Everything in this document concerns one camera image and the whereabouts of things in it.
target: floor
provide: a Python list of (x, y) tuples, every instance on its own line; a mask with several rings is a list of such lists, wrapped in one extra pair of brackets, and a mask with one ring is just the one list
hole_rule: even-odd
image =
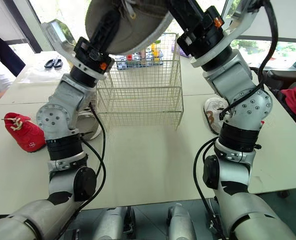
[[(296, 234), (296, 189), (290, 190), (287, 198), (280, 198), (275, 192), (260, 195), (277, 215)], [(205, 208), (200, 200), (180, 201), (179, 203), (190, 213), (197, 239), (214, 240), (208, 230)], [(137, 239), (165, 240), (167, 234), (166, 217), (168, 207), (175, 202), (134, 206)], [(91, 240), (92, 233), (104, 213), (104, 209), (82, 211), (77, 219), (69, 226), (69, 230), (61, 240), (71, 240), (72, 230), (80, 229), (79, 240)]]

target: black wire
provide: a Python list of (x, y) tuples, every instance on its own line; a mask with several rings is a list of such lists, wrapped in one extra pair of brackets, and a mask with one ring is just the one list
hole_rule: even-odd
[[(90, 110), (92, 112), (92, 114), (94, 115), (94, 117), (96, 118), (96, 120), (98, 121), (101, 129), (102, 129), (102, 135), (103, 135), (103, 145), (102, 145), (102, 155), (101, 155), (101, 159), (103, 161), (104, 159), (104, 153), (105, 153), (105, 150), (106, 150), (106, 131), (104, 130), (104, 127), (103, 127), (103, 124), (101, 123), (100, 119), (98, 118), (95, 110), (93, 109), (93, 106), (91, 103), (89, 103), (89, 107), (90, 107)], [(101, 170), (101, 163), (99, 165), (99, 168), (98, 168), (98, 174), (100, 173), (100, 170)]]
[(204, 161), (206, 160), (206, 154), (207, 154), (207, 152), (209, 151), (209, 149), (210, 149), (215, 143), (216, 143), (216, 142), (213, 141), (213, 142), (210, 143), (210, 145), (208, 145), (208, 147), (204, 150), (203, 155), (202, 155), (203, 163), (204, 163)]
[(103, 179), (102, 179), (102, 182), (101, 182), (101, 185), (98, 189), (97, 192), (95, 192), (95, 194), (89, 198), (86, 202), (84, 202), (84, 204), (82, 204), (79, 208), (77, 208), (77, 210), (73, 213), (73, 215), (69, 218), (69, 220), (65, 223), (65, 225), (63, 225), (61, 231), (58, 233), (58, 235), (54, 238), (55, 240), (58, 240), (63, 234), (64, 232), (67, 230), (67, 228), (69, 227), (69, 225), (72, 223), (72, 221), (78, 216), (79, 212), (85, 207), (87, 206), (93, 199), (95, 199), (98, 194), (101, 192), (104, 184), (105, 184), (105, 181), (106, 181), (106, 166), (102, 160), (102, 158), (99, 156), (99, 154), (97, 153), (97, 151), (86, 141), (84, 140), (82, 137), (80, 138), (81, 141), (88, 147), (90, 148), (95, 154), (96, 156), (98, 157), (99, 161), (100, 161), (100, 164), (102, 165), (102, 170), (103, 170)]
[(90, 110), (92, 112), (92, 114), (94, 115), (94, 117), (96, 118), (96, 120), (98, 121), (101, 129), (102, 129), (102, 133), (103, 133), (103, 146), (102, 146), (102, 155), (100, 156), (99, 153), (83, 138), (83, 137), (80, 137), (81, 141), (88, 147), (91, 149), (91, 151), (93, 151), (93, 153), (97, 156), (97, 158), (99, 159), (100, 161), (100, 165), (99, 165), (99, 168), (98, 168), (98, 171), (96, 173), (97, 177), (99, 176), (99, 173), (100, 173), (100, 170), (102, 168), (103, 170), (103, 178), (102, 178), (102, 182), (101, 182), (101, 185), (99, 187), (99, 189), (95, 192), (95, 194), (89, 198), (87, 201), (85, 201), (74, 213), (73, 215), (69, 218), (69, 220), (65, 223), (65, 225), (62, 227), (61, 231), (59, 232), (59, 234), (55, 237), (55, 240), (58, 240), (63, 234), (64, 232), (67, 230), (67, 228), (69, 227), (69, 225), (72, 223), (72, 221), (78, 216), (79, 212), (85, 207), (87, 206), (92, 200), (94, 200), (98, 194), (101, 192), (104, 184), (105, 184), (105, 181), (106, 181), (106, 167), (105, 167), (105, 164), (103, 162), (103, 158), (104, 158), (104, 153), (105, 153), (105, 148), (106, 148), (106, 132), (104, 130), (104, 127), (103, 127), (103, 124), (101, 123), (100, 119), (98, 118), (95, 110), (93, 109), (93, 106), (91, 103), (89, 103), (89, 107), (90, 107)]
[(276, 16), (275, 16), (275, 13), (274, 13), (274, 10), (273, 10), (273, 7), (272, 7), (272, 4), (271, 4), (270, 0), (262, 0), (262, 4), (263, 4), (263, 6), (264, 6), (264, 8), (265, 8), (265, 10), (267, 12), (267, 16), (268, 16), (268, 19), (269, 19), (272, 40), (271, 40), (270, 50), (269, 50), (267, 56), (265, 57), (265, 59), (263, 60), (263, 62), (261, 63), (261, 65), (259, 67), (259, 70), (258, 70), (259, 84), (254, 89), (252, 89), (249, 93), (247, 93), (242, 98), (235, 101), (234, 103), (230, 104), (226, 109), (224, 109), (220, 113), (220, 119), (221, 120), (223, 119), (223, 117), (224, 117), (224, 115), (226, 114), (227, 111), (229, 111), (230, 109), (234, 108), (236, 105), (242, 103), (244, 100), (251, 97), (259, 89), (264, 88), (265, 80), (264, 80), (264, 77), (263, 77), (263, 69), (265, 68), (265, 66), (267, 65), (268, 61), (273, 56), (274, 51), (277, 48), (279, 33), (278, 33), (277, 19), (276, 19)]
[[(82, 142), (83, 142), (88, 148), (90, 148), (94, 153), (96, 152), (96, 150), (90, 145), (90, 143), (88, 143), (88, 142), (87, 142), (86, 140), (84, 140), (83, 138), (82, 138), (81, 140), (82, 140)], [(98, 194), (101, 192), (101, 190), (102, 190), (102, 188), (103, 188), (103, 186), (104, 186), (104, 183), (106, 182), (106, 174), (107, 174), (106, 166), (105, 166), (105, 164), (104, 164), (102, 158), (99, 157), (98, 159), (99, 159), (99, 161), (100, 161), (100, 164), (102, 165), (102, 170), (103, 170), (103, 178), (102, 178), (101, 185), (100, 185), (98, 191), (97, 191), (97, 192), (96, 192), (91, 198), (89, 198), (86, 202), (84, 202), (83, 205), (81, 205), (81, 206), (79, 207), (80, 210), (83, 209), (85, 206), (87, 206), (92, 200), (94, 200), (96, 196), (98, 196)]]
[(223, 230), (221, 228), (221, 225), (219, 223), (219, 220), (217, 219), (217, 217), (215, 216), (215, 214), (211, 211), (202, 191), (201, 191), (201, 188), (199, 186), (199, 183), (198, 183), (198, 179), (197, 179), (197, 162), (198, 162), (198, 158), (199, 158), (199, 155), (201, 154), (202, 150), (208, 145), (210, 144), (210, 147), (214, 144), (214, 142), (216, 141), (218, 137), (214, 137), (213, 139), (207, 141), (205, 144), (203, 144), (200, 149), (198, 150), (197, 154), (196, 154), (196, 157), (194, 158), (194, 163), (193, 163), (193, 180), (194, 180), (194, 183), (197, 187), (197, 190), (198, 190), (198, 193), (201, 197), (201, 200), (204, 204), (204, 207), (206, 208), (209, 216), (211, 217), (212, 219), (212, 222), (213, 222), (213, 225), (215, 227), (215, 229), (218, 231), (218, 234), (220, 235), (220, 237), (222, 238), (222, 240), (226, 240), (224, 234), (223, 234)]
[[(83, 137), (80, 137), (80, 140), (81, 140), (84, 144), (87, 143), (86, 140), (85, 140)], [(97, 156), (97, 158), (98, 158), (99, 161), (100, 161), (100, 159), (102, 159), (102, 158), (100, 157), (99, 153), (98, 153), (94, 148), (92, 148), (91, 150), (93, 151), (93, 153)]]

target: scissors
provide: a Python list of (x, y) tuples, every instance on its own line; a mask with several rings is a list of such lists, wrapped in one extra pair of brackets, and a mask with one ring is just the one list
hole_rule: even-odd
[(62, 60), (58, 57), (50, 59), (46, 64), (44, 65), (46, 69), (50, 69), (54, 67), (55, 69), (59, 69), (62, 67)]

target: white wire basket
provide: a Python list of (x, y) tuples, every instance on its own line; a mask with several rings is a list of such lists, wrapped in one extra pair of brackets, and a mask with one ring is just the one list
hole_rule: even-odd
[(115, 64), (97, 84), (97, 112), (105, 127), (180, 124), (183, 97), (175, 33)]

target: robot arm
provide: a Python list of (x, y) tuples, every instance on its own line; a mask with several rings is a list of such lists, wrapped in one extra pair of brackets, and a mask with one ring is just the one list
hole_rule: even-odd
[[(271, 208), (247, 189), (251, 177), (255, 146), (272, 99), (263, 89), (256, 90), (252, 74), (230, 42), (252, 23), (260, 0), (241, 0), (234, 21), (226, 31), (223, 20), (212, 6), (203, 12), (195, 0), (168, 0), (167, 7), (184, 30), (180, 47), (202, 67), (204, 78), (229, 104), (254, 91), (250, 98), (234, 106), (224, 116), (215, 142), (215, 155), (204, 163), (204, 182), (218, 199), (227, 236), (235, 239), (296, 239)], [(76, 113), (90, 102), (94, 86), (113, 64), (105, 53), (120, 15), (111, 11), (103, 17), (90, 42), (80, 38), (72, 49), (72, 36), (64, 36), (61, 22), (44, 25), (55, 49), (73, 63), (55, 93), (37, 114), (45, 132), (50, 155), (49, 198), (27, 204), (7, 218), (0, 219), (0, 239), (51, 240), (58, 236), (80, 206), (95, 193), (97, 173), (86, 166), (78, 135)]]
[(203, 169), (203, 180), (217, 197), (225, 235), (232, 239), (290, 240), (296, 239), (291, 230), (261, 198), (248, 193), (254, 148), (262, 120), (272, 109), (272, 99), (253, 84), (250, 68), (230, 43), (251, 25), (261, 5), (259, 0), (242, 0), (225, 32), (214, 7), (203, 12), (194, 0), (170, 0), (169, 10), (184, 30), (178, 44), (193, 56), (192, 65), (202, 67), (209, 85), (230, 105), (240, 102), (224, 115), (214, 144), (216, 154), (205, 159)]
[(68, 221), (95, 194), (99, 173), (87, 167), (88, 156), (81, 146), (76, 119), (77, 112), (88, 106), (97, 81), (114, 63), (105, 49), (118, 29), (119, 19), (119, 12), (108, 12), (91, 42), (79, 39), (75, 57), (68, 53), (74, 39), (63, 35), (66, 26), (57, 20), (44, 26), (50, 41), (74, 64), (36, 115), (50, 156), (49, 197), (0, 219), (0, 240), (57, 239)]

